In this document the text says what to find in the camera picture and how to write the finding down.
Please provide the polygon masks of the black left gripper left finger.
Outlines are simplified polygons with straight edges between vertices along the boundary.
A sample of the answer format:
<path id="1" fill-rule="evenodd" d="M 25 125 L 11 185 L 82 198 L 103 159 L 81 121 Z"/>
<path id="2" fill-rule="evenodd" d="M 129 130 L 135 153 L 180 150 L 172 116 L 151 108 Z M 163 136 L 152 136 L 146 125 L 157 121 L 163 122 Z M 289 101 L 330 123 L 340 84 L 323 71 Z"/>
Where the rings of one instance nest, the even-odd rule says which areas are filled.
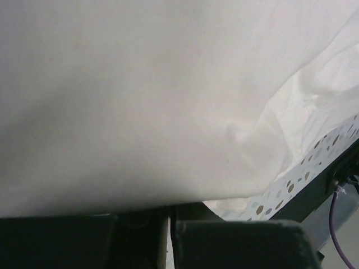
<path id="1" fill-rule="evenodd" d="M 1 218 L 1 268 L 165 268 L 167 216 Z"/>

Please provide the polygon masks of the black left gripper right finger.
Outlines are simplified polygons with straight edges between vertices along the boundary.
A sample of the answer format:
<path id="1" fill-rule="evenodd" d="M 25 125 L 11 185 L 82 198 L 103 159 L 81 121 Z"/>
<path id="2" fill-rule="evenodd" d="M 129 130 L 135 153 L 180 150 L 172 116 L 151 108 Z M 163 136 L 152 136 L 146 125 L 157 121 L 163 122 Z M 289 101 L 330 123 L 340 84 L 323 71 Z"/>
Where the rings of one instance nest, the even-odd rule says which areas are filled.
<path id="1" fill-rule="evenodd" d="M 203 206 L 171 214 L 175 268 L 320 268 L 317 252 L 291 220 L 224 221 Z"/>

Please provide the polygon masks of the white Coca-Cola t-shirt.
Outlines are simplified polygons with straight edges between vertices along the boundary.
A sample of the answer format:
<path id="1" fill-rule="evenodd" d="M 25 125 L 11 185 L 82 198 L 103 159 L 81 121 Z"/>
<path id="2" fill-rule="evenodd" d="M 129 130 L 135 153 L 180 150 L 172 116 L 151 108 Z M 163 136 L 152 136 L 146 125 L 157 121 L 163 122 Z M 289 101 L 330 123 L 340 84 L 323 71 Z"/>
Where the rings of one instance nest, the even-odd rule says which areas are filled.
<path id="1" fill-rule="evenodd" d="M 1 2 L 3 217 L 255 196 L 357 112 L 357 1 Z"/>

